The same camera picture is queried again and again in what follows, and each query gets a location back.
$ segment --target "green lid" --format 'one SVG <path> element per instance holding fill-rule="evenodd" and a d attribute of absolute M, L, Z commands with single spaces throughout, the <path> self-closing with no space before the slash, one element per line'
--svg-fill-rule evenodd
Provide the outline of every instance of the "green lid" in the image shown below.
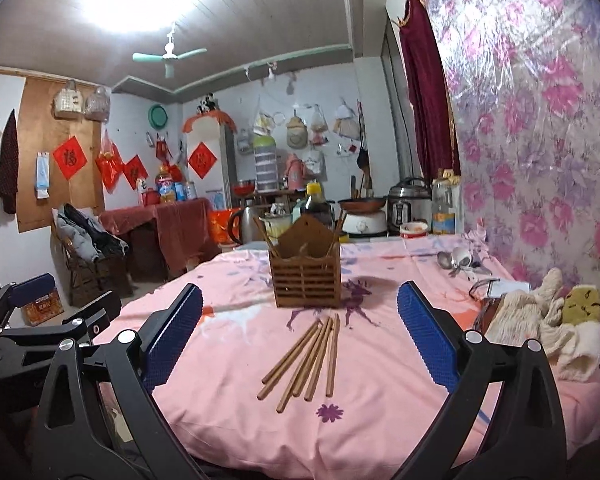
<path fill-rule="evenodd" d="M 161 130 L 167 125 L 167 111 L 160 105 L 149 108 L 149 124 L 154 130 Z"/>
<path fill-rule="evenodd" d="M 254 148 L 264 148 L 266 146 L 275 146 L 276 139 L 268 135 L 256 135 L 253 137 Z"/>

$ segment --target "red tablecloth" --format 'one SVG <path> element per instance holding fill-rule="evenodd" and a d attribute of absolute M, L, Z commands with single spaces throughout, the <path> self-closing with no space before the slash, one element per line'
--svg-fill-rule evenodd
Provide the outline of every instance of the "red tablecloth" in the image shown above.
<path fill-rule="evenodd" d="M 110 233 L 120 236 L 155 219 L 158 243 L 171 272 L 187 266 L 187 260 L 207 261 L 219 253 L 211 239 L 206 198 L 151 206 L 112 209 L 100 215 L 100 222 Z"/>

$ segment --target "pink bottle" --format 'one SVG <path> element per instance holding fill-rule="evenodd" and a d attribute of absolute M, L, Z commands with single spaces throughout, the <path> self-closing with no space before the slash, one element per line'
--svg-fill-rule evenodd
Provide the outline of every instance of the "pink bottle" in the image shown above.
<path fill-rule="evenodd" d="M 291 153 L 286 160 L 285 175 L 288 179 L 289 189 L 304 189 L 304 176 L 306 168 L 304 162 L 295 153 Z"/>

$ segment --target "pan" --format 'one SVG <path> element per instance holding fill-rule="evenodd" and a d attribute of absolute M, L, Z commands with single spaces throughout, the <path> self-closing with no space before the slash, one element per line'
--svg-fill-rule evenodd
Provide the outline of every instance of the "pan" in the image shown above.
<path fill-rule="evenodd" d="M 338 202 L 347 213 L 375 213 L 380 211 L 386 203 L 386 197 L 347 198 Z"/>

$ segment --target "orange bucket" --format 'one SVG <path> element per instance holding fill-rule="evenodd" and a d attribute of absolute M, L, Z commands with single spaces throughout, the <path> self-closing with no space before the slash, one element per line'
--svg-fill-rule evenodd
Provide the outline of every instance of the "orange bucket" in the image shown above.
<path fill-rule="evenodd" d="M 216 244 L 227 245 L 234 243 L 227 231 L 227 225 L 229 217 L 236 211 L 240 211 L 240 208 L 222 209 L 222 211 L 212 211 L 209 213 L 209 232 L 211 233 L 211 239 Z M 240 237 L 238 222 L 234 222 L 234 236 L 236 238 Z"/>

